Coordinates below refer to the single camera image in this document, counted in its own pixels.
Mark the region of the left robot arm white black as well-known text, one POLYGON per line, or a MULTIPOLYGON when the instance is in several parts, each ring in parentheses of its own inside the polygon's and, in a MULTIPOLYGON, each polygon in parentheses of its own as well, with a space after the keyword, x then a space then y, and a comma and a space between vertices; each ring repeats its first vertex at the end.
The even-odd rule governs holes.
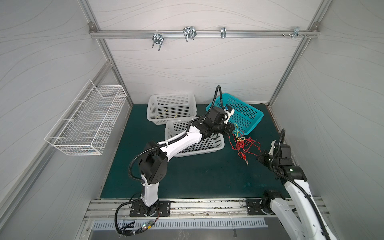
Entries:
POLYGON ((234 113, 232 107, 224 106, 222 88, 218 85, 210 108, 202 116, 189 120, 185 131, 162 142, 148 142, 128 167, 129 177, 142 186, 139 199, 128 203, 139 202, 150 215, 159 204, 159 183, 167 173, 168 162, 176 154, 212 135, 230 135, 235 129, 230 123, 234 113))

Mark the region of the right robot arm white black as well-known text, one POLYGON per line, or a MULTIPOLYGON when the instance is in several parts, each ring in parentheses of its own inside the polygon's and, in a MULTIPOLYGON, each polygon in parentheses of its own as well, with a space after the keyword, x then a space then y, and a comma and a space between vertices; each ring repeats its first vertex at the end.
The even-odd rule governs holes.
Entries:
POLYGON ((276 215, 292 240, 335 240, 311 194, 308 179, 293 163, 291 147, 284 143, 286 130, 271 143, 270 151, 262 152, 258 161, 281 180, 289 193, 296 212, 278 191, 265 191, 259 206, 266 215, 276 215))

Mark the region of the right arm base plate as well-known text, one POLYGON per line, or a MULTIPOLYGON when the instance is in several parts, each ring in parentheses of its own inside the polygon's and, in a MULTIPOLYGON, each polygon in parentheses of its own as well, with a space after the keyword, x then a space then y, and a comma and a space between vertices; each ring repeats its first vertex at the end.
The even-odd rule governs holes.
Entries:
POLYGON ((241 205, 246 208, 247 214, 249 216, 267 216, 271 215, 272 212, 264 208, 263 200, 261 198, 257 199, 243 199, 241 205))

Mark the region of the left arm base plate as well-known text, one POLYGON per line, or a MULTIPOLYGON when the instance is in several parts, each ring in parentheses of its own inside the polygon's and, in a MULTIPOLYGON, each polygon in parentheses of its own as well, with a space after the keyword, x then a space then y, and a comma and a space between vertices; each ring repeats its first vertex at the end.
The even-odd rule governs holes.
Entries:
POLYGON ((132 204, 130 217, 169 217, 170 211, 170 201, 156 201, 153 205, 147 206, 143 200, 140 200, 132 204))

